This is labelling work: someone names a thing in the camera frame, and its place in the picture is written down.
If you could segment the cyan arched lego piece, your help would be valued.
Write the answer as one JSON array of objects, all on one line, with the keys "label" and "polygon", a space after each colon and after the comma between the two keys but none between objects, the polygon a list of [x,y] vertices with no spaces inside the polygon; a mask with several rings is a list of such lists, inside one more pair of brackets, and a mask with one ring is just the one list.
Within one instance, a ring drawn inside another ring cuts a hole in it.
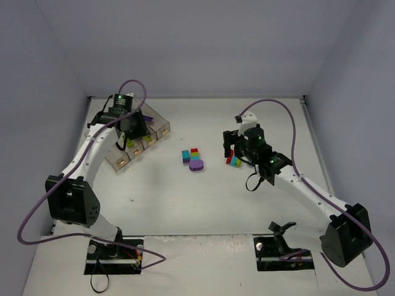
[{"label": "cyan arched lego piece", "polygon": [[231,161],[231,163],[230,163],[230,165],[233,166],[233,167],[237,167],[237,166],[236,166],[236,160],[237,160],[237,159],[238,159],[237,157],[233,157],[233,158],[232,158],[232,161]]}]

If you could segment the red arched lego piece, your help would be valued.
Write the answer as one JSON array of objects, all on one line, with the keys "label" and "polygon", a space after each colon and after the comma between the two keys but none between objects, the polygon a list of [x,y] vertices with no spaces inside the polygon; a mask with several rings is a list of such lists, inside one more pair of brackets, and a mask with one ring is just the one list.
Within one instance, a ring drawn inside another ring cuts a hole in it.
[{"label": "red arched lego piece", "polygon": [[233,158],[233,154],[234,154],[233,149],[230,149],[230,154],[229,154],[229,156],[228,156],[228,157],[226,158],[226,160],[225,160],[225,163],[226,163],[227,165],[229,165],[229,164],[231,163],[232,158]]}]

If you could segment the lilac oval lego piece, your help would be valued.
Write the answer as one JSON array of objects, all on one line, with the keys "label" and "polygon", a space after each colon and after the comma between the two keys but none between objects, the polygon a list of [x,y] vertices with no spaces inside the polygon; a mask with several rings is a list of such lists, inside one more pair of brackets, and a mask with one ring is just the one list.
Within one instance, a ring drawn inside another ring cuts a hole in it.
[{"label": "lilac oval lego piece", "polygon": [[201,159],[195,159],[189,162],[190,171],[202,171],[203,169],[204,169],[204,162]]}]

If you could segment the green long lego brick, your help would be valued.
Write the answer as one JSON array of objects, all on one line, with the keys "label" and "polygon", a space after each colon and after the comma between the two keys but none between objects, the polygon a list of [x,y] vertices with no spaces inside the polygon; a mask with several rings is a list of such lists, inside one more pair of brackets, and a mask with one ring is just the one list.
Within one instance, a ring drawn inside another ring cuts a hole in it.
[{"label": "green long lego brick", "polygon": [[153,143],[156,142],[156,140],[152,136],[145,136],[144,140],[149,144],[152,145]]}]

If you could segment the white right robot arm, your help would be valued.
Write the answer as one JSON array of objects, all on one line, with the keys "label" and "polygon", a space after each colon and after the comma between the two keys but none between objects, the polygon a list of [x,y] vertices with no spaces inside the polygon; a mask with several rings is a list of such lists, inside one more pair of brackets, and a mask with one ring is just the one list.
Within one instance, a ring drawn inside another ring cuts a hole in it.
[{"label": "white right robot arm", "polygon": [[317,185],[308,186],[296,173],[292,160],[266,143],[259,125],[244,133],[224,131],[223,148],[226,157],[246,158],[260,182],[285,191],[318,219],[317,226],[306,228],[293,222],[284,226],[271,223],[270,230],[286,246],[323,252],[330,262],[343,268],[372,245],[366,233],[371,229],[367,209],[359,203],[349,205]]}]

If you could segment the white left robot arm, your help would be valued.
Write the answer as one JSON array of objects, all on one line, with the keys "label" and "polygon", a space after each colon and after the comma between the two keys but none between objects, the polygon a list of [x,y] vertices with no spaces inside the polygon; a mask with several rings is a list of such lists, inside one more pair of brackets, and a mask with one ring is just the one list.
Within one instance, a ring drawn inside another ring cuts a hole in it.
[{"label": "white left robot arm", "polygon": [[74,159],[57,176],[45,182],[48,206],[53,219],[77,225],[83,233],[104,245],[118,246],[123,236],[120,228],[101,214],[101,204],[93,191],[94,179],[107,154],[119,140],[140,139],[149,135],[141,100],[132,94],[111,95],[112,105],[104,105],[88,123],[88,134]]}]

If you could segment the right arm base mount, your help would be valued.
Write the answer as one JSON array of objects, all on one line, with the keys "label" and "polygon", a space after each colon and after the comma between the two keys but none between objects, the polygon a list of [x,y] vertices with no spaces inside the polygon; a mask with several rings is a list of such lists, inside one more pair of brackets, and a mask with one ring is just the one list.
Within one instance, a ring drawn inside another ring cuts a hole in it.
[{"label": "right arm base mount", "polygon": [[290,248],[283,237],[283,234],[295,225],[295,222],[288,222],[282,226],[271,222],[269,230],[273,232],[272,235],[253,238],[258,272],[302,271],[315,268],[309,250]]}]

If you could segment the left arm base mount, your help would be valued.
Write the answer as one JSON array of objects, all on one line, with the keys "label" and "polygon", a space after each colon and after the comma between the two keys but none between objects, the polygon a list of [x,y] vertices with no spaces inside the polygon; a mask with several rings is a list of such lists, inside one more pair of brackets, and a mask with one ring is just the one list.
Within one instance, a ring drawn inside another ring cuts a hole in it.
[{"label": "left arm base mount", "polygon": [[104,245],[90,240],[84,275],[141,274],[143,252],[117,245]]}]

